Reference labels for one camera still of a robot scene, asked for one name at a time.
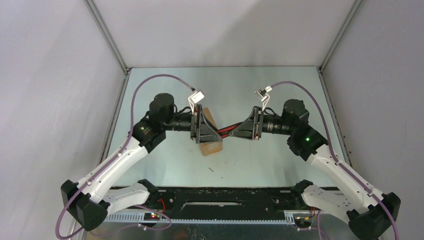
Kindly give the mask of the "brown cardboard express box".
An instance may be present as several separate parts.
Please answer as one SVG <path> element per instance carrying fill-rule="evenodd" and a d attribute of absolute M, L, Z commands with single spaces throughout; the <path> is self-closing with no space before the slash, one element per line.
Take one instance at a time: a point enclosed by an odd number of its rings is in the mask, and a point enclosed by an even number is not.
<path fill-rule="evenodd" d="M 209 122 L 214 126 L 217 127 L 217 124 L 215 120 L 212 117 L 212 114 L 208 107 L 203 108 L 203 112 L 205 117 L 209 120 Z M 202 155 L 209 156 L 215 153 L 218 153 L 223 150 L 223 143 L 222 142 L 211 142 L 211 143 L 200 143 L 199 149 L 202 153 Z"/>

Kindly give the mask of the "red black utility knife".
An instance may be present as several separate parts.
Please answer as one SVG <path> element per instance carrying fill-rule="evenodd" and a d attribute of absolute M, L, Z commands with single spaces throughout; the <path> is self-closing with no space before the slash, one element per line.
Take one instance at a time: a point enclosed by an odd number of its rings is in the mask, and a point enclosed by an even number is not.
<path fill-rule="evenodd" d="M 221 128 L 217 131 L 217 133 L 224 139 L 227 138 L 230 135 L 230 132 L 234 130 L 236 127 L 238 127 L 241 124 L 241 122 L 234 123 L 232 125 L 229 125 L 227 127 Z"/>

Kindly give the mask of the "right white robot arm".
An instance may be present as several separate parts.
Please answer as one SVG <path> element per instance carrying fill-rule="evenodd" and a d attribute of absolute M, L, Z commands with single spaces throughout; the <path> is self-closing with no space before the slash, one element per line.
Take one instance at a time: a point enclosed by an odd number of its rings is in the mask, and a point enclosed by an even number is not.
<path fill-rule="evenodd" d="M 230 137 L 258 140 L 263 133 L 287 135 L 294 155 L 331 179 L 341 195 L 326 191 L 308 180 L 292 188 L 291 204 L 322 210 L 346 223 L 360 240 L 378 239 L 396 220 L 401 204 L 393 192 L 383 193 L 339 160 L 330 141 L 309 125 L 303 101 L 287 100 L 282 114 L 264 114 L 255 106 L 248 119 L 229 132 Z"/>

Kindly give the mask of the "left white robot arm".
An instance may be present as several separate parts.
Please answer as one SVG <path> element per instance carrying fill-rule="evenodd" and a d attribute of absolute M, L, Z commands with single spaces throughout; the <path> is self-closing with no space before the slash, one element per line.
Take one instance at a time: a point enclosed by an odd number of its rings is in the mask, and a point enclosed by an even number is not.
<path fill-rule="evenodd" d="M 85 231 L 96 229 L 107 216 L 135 205 L 153 208 L 158 202 L 156 187 L 147 180 L 113 190 L 114 183 L 136 162 L 166 139 L 167 131 L 190 132 L 197 144 L 222 142 L 217 128 L 205 117 L 200 90 L 188 97 L 189 112 L 176 110 L 174 97 L 157 94 L 146 115 L 133 125 L 124 143 L 93 171 L 77 182 L 61 186 L 65 209 Z"/>

